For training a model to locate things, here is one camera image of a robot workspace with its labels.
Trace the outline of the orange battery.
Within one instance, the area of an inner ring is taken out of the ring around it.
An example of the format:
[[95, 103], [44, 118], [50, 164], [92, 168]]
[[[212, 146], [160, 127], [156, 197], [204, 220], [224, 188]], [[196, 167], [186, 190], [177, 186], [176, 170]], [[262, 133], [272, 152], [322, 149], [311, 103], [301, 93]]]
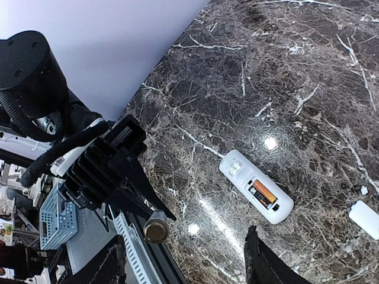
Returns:
[[253, 186], [260, 191], [272, 204], [277, 200], [277, 197], [270, 192], [259, 180], [254, 181]]

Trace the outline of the screwdriver with clear handle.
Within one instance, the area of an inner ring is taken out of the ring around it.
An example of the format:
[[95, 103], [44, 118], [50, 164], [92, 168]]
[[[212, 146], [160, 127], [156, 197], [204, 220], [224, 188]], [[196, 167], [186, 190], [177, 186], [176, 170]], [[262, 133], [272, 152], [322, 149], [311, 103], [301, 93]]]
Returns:
[[156, 210], [146, 221], [143, 227], [144, 239], [152, 244], [161, 244], [169, 235], [169, 226], [166, 214]]

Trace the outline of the white remote control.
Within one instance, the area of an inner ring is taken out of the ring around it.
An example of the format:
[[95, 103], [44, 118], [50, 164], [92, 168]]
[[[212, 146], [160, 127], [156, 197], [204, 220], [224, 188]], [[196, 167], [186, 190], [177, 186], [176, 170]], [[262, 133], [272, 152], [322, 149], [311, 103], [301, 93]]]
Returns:
[[271, 224], [279, 224], [291, 214], [293, 199], [238, 150], [222, 158], [219, 170]]

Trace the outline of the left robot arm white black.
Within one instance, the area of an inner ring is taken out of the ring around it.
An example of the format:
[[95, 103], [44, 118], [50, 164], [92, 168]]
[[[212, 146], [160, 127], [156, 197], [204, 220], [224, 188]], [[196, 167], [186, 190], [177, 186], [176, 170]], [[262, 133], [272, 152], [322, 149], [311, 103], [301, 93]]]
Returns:
[[128, 115], [115, 124], [90, 111], [38, 31], [1, 41], [1, 128], [52, 145], [28, 165], [24, 187], [51, 173], [64, 180], [59, 195], [80, 209], [108, 204], [143, 218], [158, 209], [174, 219], [138, 160], [146, 150], [139, 122]]

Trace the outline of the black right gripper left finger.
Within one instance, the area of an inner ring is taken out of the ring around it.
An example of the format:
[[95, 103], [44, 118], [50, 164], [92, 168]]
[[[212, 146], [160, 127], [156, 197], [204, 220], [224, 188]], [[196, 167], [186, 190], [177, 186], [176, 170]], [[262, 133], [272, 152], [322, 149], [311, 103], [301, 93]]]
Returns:
[[126, 247], [121, 235], [113, 237], [78, 273], [62, 283], [125, 283]]

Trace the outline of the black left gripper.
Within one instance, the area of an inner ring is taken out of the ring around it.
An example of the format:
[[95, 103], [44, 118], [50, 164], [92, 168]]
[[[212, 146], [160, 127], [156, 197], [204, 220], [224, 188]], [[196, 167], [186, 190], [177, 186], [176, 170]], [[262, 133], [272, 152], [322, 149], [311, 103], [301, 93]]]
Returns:
[[96, 210], [109, 204], [120, 210], [142, 210], [143, 201], [130, 190], [134, 186], [150, 204], [176, 221], [137, 159], [146, 150], [145, 139], [138, 120], [127, 115], [105, 137], [96, 138], [71, 165], [58, 189], [59, 196], [79, 209]]

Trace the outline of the white battery cover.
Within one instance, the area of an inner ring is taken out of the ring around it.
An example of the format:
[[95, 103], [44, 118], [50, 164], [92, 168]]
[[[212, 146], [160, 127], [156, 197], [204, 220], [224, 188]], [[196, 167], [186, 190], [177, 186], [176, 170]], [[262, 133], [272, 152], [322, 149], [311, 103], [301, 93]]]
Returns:
[[379, 239], [378, 214], [363, 201], [351, 206], [348, 217], [374, 240]]

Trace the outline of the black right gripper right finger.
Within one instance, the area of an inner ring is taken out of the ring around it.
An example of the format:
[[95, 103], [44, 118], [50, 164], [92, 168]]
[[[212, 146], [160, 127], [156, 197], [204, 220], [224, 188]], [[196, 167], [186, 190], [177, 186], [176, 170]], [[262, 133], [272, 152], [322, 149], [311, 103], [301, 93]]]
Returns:
[[256, 226], [248, 229], [244, 246], [246, 281], [262, 284], [310, 284], [287, 266], [259, 237]]

